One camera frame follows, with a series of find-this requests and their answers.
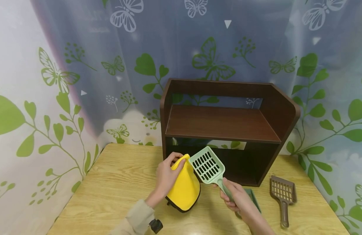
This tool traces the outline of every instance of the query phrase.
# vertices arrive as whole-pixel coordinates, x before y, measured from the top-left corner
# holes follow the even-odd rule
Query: table surface
[[[48,235],[107,235],[137,200],[152,191],[161,161],[161,147],[108,144]],[[288,207],[287,230],[280,227],[280,207],[269,193],[271,175],[296,184],[298,201]],[[252,189],[262,215],[276,234],[349,234],[297,160],[290,156],[278,156],[262,185]],[[164,225],[158,234],[251,234],[211,185],[201,184],[201,195],[187,213],[166,203],[163,200],[155,211]],[[149,229],[147,234],[154,233]]]

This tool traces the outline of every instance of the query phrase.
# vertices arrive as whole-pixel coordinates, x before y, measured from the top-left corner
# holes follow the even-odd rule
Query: brown wooden cabinet
[[[262,98],[259,109],[173,104],[173,94]],[[191,156],[203,146],[173,145],[173,138],[244,141],[244,150],[213,149],[224,176],[260,186],[300,117],[299,106],[274,84],[169,79],[160,101],[163,158],[177,151]]]

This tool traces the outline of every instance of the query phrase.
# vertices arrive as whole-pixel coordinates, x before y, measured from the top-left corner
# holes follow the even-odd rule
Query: person
[[[154,220],[155,207],[172,189],[178,175],[185,164],[183,159],[176,170],[171,166],[183,156],[181,153],[171,153],[162,161],[156,170],[156,186],[145,200],[139,200],[127,213],[126,217],[112,230],[109,235],[144,235],[149,223]],[[240,184],[223,178],[224,185],[231,191],[233,201],[220,190],[220,197],[226,206],[235,212],[240,212],[242,220],[250,227],[255,235],[275,235],[265,218],[262,217],[249,195]]]

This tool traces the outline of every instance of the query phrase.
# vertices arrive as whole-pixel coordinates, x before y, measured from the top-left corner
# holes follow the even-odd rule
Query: curtain
[[[298,159],[347,230],[362,234],[362,0],[15,0],[0,2],[0,32],[0,187],[10,188],[0,197],[0,231],[25,230],[35,213],[46,216],[33,233],[45,234],[105,144],[160,146],[159,99],[172,77],[282,89],[302,110],[282,153]],[[261,101],[173,97],[176,104],[245,108]],[[60,148],[67,150],[60,132],[80,145],[80,172]],[[32,139],[35,150],[20,156]],[[237,141],[174,144],[245,148]],[[72,168],[55,180],[63,197],[32,199],[43,178]],[[52,200],[60,201],[50,213]],[[13,214],[15,226],[8,226]]]

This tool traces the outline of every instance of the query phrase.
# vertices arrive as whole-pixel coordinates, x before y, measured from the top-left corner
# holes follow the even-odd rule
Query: sleeve
[[[154,210],[139,200],[109,235],[144,235],[154,218]]]

